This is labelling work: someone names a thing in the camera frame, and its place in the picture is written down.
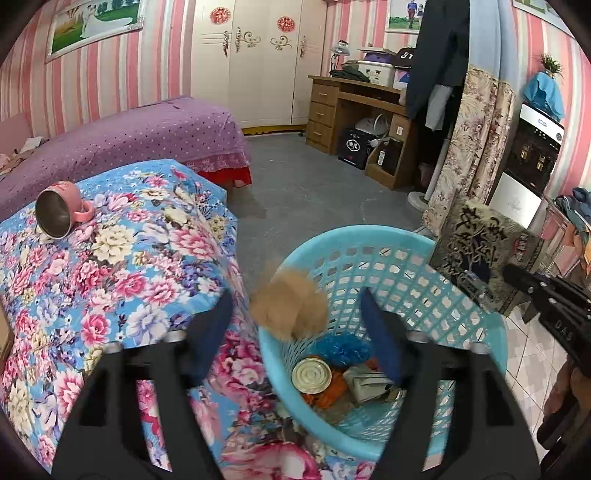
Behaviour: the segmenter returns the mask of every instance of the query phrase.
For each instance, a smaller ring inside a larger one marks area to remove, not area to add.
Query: concrete floor
[[[268,264],[275,267],[319,233],[374,223],[414,230],[421,224],[407,192],[387,190],[357,168],[305,145],[297,134],[248,140],[252,184],[233,189],[238,261],[247,291]]]

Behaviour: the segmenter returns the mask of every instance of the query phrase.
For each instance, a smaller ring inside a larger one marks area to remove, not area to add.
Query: green plant
[[[540,62],[552,78],[554,78],[555,75],[560,75],[562,77],[562,65],[550,55],[547,53],[540,55]]]

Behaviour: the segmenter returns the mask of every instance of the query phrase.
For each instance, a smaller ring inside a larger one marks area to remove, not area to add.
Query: pink mug
[[[95,216],[92,202],[82,200],[75,183],[59,181],[43,190],[35,203],[37,225],[50,238],[59,240],[70,233],[75,223]]]

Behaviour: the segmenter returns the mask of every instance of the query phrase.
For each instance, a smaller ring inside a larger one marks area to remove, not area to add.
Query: floral bedspread
[[[225,191],[174,160],[78,185],[96,215],[66,239],[41,233],[32,205],[0,224],[0,299],[15,333],[0,406],[39,462],[51,471],[64,423],[106,343],[154,343],[229,288],[232,324],[204,386],[188,392],[225,477],[368,478],[373,464],[330,450],[277,413]],[[151,459],[169,469],[154,387],[139,381],[137,390]]]

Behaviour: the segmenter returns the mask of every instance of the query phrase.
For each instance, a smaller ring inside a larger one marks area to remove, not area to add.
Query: red bed skirt
[[[251,171],[248,167],[223,168],[218,171],[199,171],[197,173],[204,179],[208,179],[224,188],[252,185]]]

